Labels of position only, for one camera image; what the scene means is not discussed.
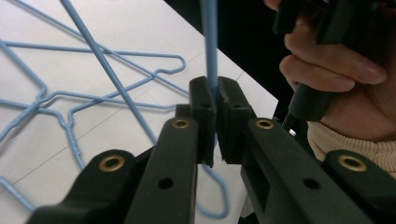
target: white surface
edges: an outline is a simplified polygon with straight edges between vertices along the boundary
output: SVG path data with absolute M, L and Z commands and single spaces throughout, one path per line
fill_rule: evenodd
M 75 27 L 59 1 L 26 2 Z M 165 2 L 91 0 L 72 3 L 98 43 L 111 49 L 181 55 L 187 62 L 186 69 L 162 77 L 185 90 L 192 78 L 205 75 L 203 37 Z M 3 40 L 87 48 L 74 37 L 5 0 L 0 0 L 0 27 L 0 38 Z M 115 90 L 92 54 L 13 50 L 44 80 L 49 93 L 64 90 L 105 95 Z M 107 58 L 125 86 L 146 77 L 141 72 Z M 128 58 L 151 71 L 160 67 L 180 66 L 178 60 Z M 32 103 L 39 88 L 2 51 L 0 67 L 0 98 Z M 277 100 L 221 52 L 219 75 L 238 80 L 259 117 L 272 117 Z M 185 94 L 157 81 L 151 81 L 129 93 L 137 102 L 150 104 L 188 102 Z M 84 102 L 58 97 L 48 103 L 47 107 L 65 115 L 71 107 Z M 174 116 L 174 110 L 141 109 L 141 112 L 157 136 L 164 122 Z M 0 105 L 0 130 L 20 113 L 20 110 Z M 137 155 L 151 147 L 149 139 L 125 106 L 96 105 L 75 114 L 75 120 L 73 130 L 83 160 L 87 163 L 93 156 L 111 148 L 125 149 Z M 216 221 L 196 213 L 195 223 L 236 223 L 246 197 L 239 167 L 223 163 L 218 149 L 215 155 L 215 169 L 227 179 L 232 194 L 232 214 L 224 220 Z M 54 117 L 41 114 L 33 116 L 0 143 L 0 175 L 5 176 L 37 206 L 60 202 L 78 172 L 64 130 Z M 198 177 L 197 200 L 214 211 L 221 210 L 219 188 L 202 172 Z M 29 215 L 28 211 L 0 188 L 0 223 L 24 223 Z

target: blue rod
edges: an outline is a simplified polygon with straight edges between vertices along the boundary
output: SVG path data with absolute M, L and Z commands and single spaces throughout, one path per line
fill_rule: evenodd
M 62 5 L 64 5 L 64 8 L 66 9 L 67 13 L 70 15 L 70 17 L 72 18 L 73 22 L 75 23 L 75 25 L 77 26 L 77 28 L 79 29 L 81 34 L 84 36 L 85 40 L 87 41 L 87 44 L 92 49 L 93 54 L 96 56 L 99 63 L 105 69 L 108 77 L 113 82 L 116 89 L 120 92 L 120 95 L 124 99 L 125 103 L 129 106 L 131 111 L 134 113 L 134 115 L 136 116 L 140 125 L 143 127 L 143 129 L 148 134 L 148 137 L 151 140 L 151 142 L 153 144 L 155 144 L 157 142 L 157 139 L 156 139 L 154 133 L 150 129 L 149 125 L 147 124 L 147 122 L 145 121 L 143 116 L 138 111 L 131 96 L 128 94 L 128 92 L 122 86 L 120 80 L 118 79 L 115 72 L 113 71 L 110 64 L 108 63 L 107 59 L 105 58 L 105 55 L 102 53 L 102 51 L 96 45 L 96 42 L 94 41 L 94 39 L 91 36 L 90 32 L 88 31 L 87 27 L 85 26 L 85 24 L 83 23 L 83 21 L 81 20 L 79 15 L 77 14 L 76 10 L 73 8 L 72 4 L 68 0 L 61 0 L 61 3 L 62 3 Z
M 218 1 L 201 0 L 202 24 L 205 36 L 206 75 L 213 98 L 218 92 Z
M 27 210 L 35 211 L 35 206 L 18 191 L 5 177 L 0 176 L 0 185 L 9 192 L 18 202 L 20 202 Z

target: hand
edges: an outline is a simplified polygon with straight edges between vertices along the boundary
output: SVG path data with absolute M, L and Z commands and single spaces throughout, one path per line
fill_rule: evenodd
M 274 10 L 279 3 L 265 1 Z M 381 8 L 359 53 L 341 44 L 317 45 L 319 16 L 302 12 L 294 32 L 285 36 L 292 55 L 280 63 L 282 74 L 294 89 L 304 83 L 341 92 L 321 121 L 336 132 L 374 142 L 396 140 L 396 9 Z

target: knit sweater cuff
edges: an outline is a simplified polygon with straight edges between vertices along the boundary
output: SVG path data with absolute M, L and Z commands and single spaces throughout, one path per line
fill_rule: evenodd
M 365 156 L 396 178 L 396 141 L 370 142 L 348 138 L 320 122 L 308 122 L 308 142 L 319 160 L 326 153 L 345 149 Z

